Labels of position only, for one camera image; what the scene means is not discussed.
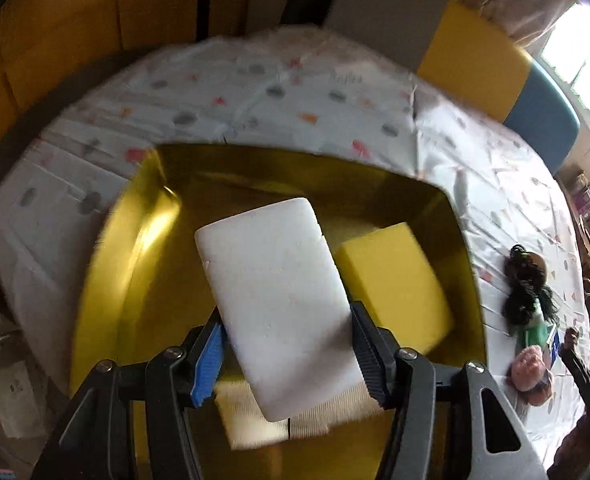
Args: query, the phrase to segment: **yellow foam block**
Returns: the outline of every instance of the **yellow foam block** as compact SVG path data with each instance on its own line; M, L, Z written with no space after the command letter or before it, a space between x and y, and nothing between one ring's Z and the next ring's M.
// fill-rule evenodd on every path
M400 345L427 353L453 328L440 282L407 224L344 242L335 262L351 298Z
M450 1L417 75L502 123L532 62L499 27Z

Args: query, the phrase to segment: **white tablecloth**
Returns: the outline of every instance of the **white tablecloth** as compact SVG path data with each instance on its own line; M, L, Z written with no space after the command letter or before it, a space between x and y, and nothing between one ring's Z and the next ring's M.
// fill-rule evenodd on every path
M464 232L482 300L488 365L516 352L501 315L515 243L544 256L561 329L588 314L562 192L517 134L456 105L387 59L313 27L163 48L67 108L0 186L0 281L44 369L67 386L76 303L105 215L162 142L275 146L360 160L441 187ZM583 411L562 362L553 398L507 388L545 465Z

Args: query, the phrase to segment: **blue cushion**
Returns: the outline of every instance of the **blue cushion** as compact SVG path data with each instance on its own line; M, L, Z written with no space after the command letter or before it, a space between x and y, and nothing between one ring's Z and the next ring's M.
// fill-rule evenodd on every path
M504 121L555 173L578 137L578 115L550 75L533 60L531 72Z

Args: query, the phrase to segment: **white foam block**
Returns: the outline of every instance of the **white foam block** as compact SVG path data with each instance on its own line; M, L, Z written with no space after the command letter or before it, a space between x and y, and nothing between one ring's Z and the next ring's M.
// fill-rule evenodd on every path
M298 415L361 381L348 300L308 200L214 222L195 241L266 420Z

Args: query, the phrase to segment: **yellow tray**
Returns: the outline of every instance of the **yellow tray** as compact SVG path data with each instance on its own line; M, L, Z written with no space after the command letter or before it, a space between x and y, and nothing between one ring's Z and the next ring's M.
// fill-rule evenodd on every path
M457 366L486 362L466 246L440 189L325 156L174 144L147 155L100 236L77 316L71 393L99 360L149 360L206 321L214 300L193 238L199 227L296 196L309 199L332 251L349 238L408 222L456 321L431 359ZM196 441L206 478L374 478L390 429L387 414L345 424L327 436L272 446L270 452L233 452L216 410L195 416L202 422ZM146 450L138 446L137 452L138 461L145 460Z

